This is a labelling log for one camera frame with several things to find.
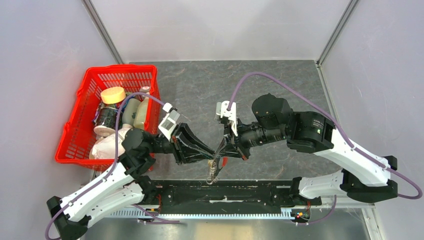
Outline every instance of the gray floor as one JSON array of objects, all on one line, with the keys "label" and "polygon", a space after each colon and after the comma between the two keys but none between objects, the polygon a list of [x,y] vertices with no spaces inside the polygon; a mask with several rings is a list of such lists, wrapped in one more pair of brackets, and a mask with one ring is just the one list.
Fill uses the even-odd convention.
[{"label": "gray floor", "polygon": [[[312,210],[312,220],[328,212]],[[369,240],[360,209],[337,209],[324,222],[295,226],[288,220],[201,220],[182,224],[143,225],[136,219],[104,218],[85,234],[85,240]]]},{"label": "gray floor", "polygon": [[[217,102],[229,100],[237,82],[249,72],[265,72],[288,84],[318,106],[328,110],[324,90],[312,60],[270,61],[178,61],[143,62],[157,67],[160,96],[178,108],[193,132],[216,149],[223,137],[223,126],[214,121]],[[302,100],[263,77],[251,77],[239,90],[237,116],[243,123],[255,121],[253,101],[271,93],[286,98],[295,111],[313,110]],[[252,148],[248,161],[231,158],[219,173],[220,179],[292,179],[334,173],[340,168],[327,159],[297,153],[284,142]],[[206,179],[207,162],[178,166],[172,155],[156,155],[152,179]]]}]

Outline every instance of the gray marble surface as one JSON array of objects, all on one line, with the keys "label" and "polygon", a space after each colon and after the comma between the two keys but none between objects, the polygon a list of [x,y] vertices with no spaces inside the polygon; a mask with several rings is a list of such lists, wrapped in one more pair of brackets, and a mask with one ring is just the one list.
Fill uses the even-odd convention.
[{"label": "gray marble surface", "polygon": [[[312,60],[267,61],[178,61],[139,62],[157,67],[161,99],[173,104],[196,136],[212,149],[223,138],[223,125],[214,120],[217,102],[229,100],[237,82],[250,72],[265,72],[280,79],[312,102],[329,110],[317,69]],[[243,123],[256,119],[253,101],[271,93],[287,99],[295,111],[311,111],[312,107],[264,77],[251,77],[241,86],[235,101],[237,117]],[[228,159],[219,173],[220,179],[278,179],[316,177],[334,173],[339,166],[313,154],[297,153],[285,141],[250,149],[249,160]],[[201,161],[177,165],[172,155],[157,154],[152,179],[206,179],[208,163]]]}]

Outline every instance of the purple cable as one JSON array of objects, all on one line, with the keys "label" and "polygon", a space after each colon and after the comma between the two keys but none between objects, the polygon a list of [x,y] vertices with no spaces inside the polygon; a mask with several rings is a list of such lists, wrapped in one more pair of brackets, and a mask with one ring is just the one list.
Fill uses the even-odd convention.
[{"label": "purple cable", "polygon": [[[115,124],[115,135],[118,136],[118,130],[119,130],[119,119],[122,113],[122,109],[125,105],[125,103],[133,98],[134,96],[137,95],[141,95],[141,96],[145,96],[148,97],[150,99],[152,99],[153,101],[159,103],[160,105],[165,105],[165,103],[159,99],[157,99],[154,96],[151,96],[147,93],[144,92],[134,92],[131,93],[130,95],[126,96],[126,98],[122,101],[122,104],[119,106],[118,112],[116,114],[116,124]],[[113,173],[113,171],[115,170],[116,166],[118,163],[118,137],[115,137],[115,158],[113,160],[113,164],[112,164],[112,168],[110,169],[110,171],[104,176],[104,179],[108,179],[108,177]],[[90,192],[92,189],[94,189],[95,187],[97,187],[99,184],[101,184],[103,181],[99,180],[98,182],[96,182],[95,184],[93,184],[91,187],[87,188],[85,191],[81,192],[79,195],[77,195],[74,199],[72,199],[71,201],[69,201],[70,203],[75,203],[78,199],[80,199],[82,196],[84,196],[86,193]],[[45,229],[44,232],[44,237],[46,240],[59,240],[61,239],[60,237],[57,238],[50,238],[49,237],[49,230],[52,227],[53,223],[55,222],[55,220],[58,218],[58,216],[63,213],[67,208],[69,207],[69,204],[66,204],[64,207],[62,207],[48,222],[47,224],[47,228]]]},{"label": "purple cable", "polygon": [[317,224],[317,223],[319,223],[321,221],[324,221],[324,220],[328,219],[331,215],[333,215],[334,210],[336,209],[336,204],[337,204],[337,195],[334,195],[334,202],[333,202],[333,204],[331,206],[330,211],[327,213],[327,215],[325,215],[325,217],[320,218],[318,220],[309,221],[307,223],[306,222],[298,222],[297,225],[307,226],[307,225],[311,225],[311,224]]},{"label": "purple cable", "polygon": [[160,222],[146,222],[146,224],[179,224],[180,221],[171,221],[171,220],[166,220],[166,219],[162,219],[159,218],[153,214],[151,214],[150,212],[148,212],[146,209],[142,208],[141,206],[137,205],[137,204],[133,204],[133,207],[136,207],[138,209],[140,209],[141,211],[143,211],[147,216],[152,217],[155,220],[158,220]]},{"label": "purple cable", "polygon": [[[336,126],[336,128],[340,132],[340,135],[343,137],[343,139],[346,141],[346,143],[349,145],[349,147],[351,147],[352,149],[354,149],[357,153],[359,153],[360,155],[364,156],[365,158],[367,158],[371,162],[377,164],[379,167],[381,167],[383,169],[386,168],[386,166],[384,164],[382,164],[381,162],[377,161],[372,156],[366,154],[361,149],[356,148],[355,145],[349,139],[349,137],[346,135],[346,133],[343,130],[342,126],[340,126],[340,124],[336,121],[336,119],[333,116],[331,116],[329,113],[327,113],[326,111],[324,111],[319,106],[315,105],[313,102],[311,102],[308,99],[306,99],[304,96],[302,96],[297,91],[291,89],[289,86],[287,86],[286,84],[282,83],[281,81],[279,81],[275,77],[273,77],[273,76],[271,76],[269,74],[266,74],[264,72],[259,72],[259,71],[250,72],[250,73],[244,75],[240,79],[240,81],[238,81],[237,86],[235,86],[234,92],[232,93],[231,98],[229,100],[229,104],[228,104],[228,108],[227,108],[228,111],[231,109],[231,106],[233,105],[234,99],[236,98],[236,94],[239,91],[240,86],[242,85],[242,83],[247,78],[249,78],[251,76],[262,76],[262,77],[268,78],[268,79],[274,81],[275,83],[277,83],[278,85],[282,86],[283,88],[289,90],[292,94],[296,95],[297,97],[299,97],[300,99],[302,99],[304,102],[306,102],[307,104],[311,105],[314,109],[318,110],[318,112],[322,113],[328,119],[330,119],[331,121],[333,121],[334,125]],[[391,173],[393,173],[393,174],[395,174],[396,176],[400,177],[401,179],[405,180],[406,182],[408,182],[409,184],[411,184],[418,191],[418,194],[416,196],[408,196],[408,195],[403,195],[403,194],[399,194],[398,193],[397,194],[398,197],[405,198],[405,199],[416,200],[416,199],[420,199],[423,196],[423,191],[421,190],[421,188],[415,182],[413,182],[411,179],[409,179],[408,177],[404,176],[403,174],[401,174],[401,173],[399,173],[399,172],[397,172],[397,171],[395,171],[395,170],[393,170],[391,168],[387,168],[386,170],[389,171],[389,172],[391,172]]]}]

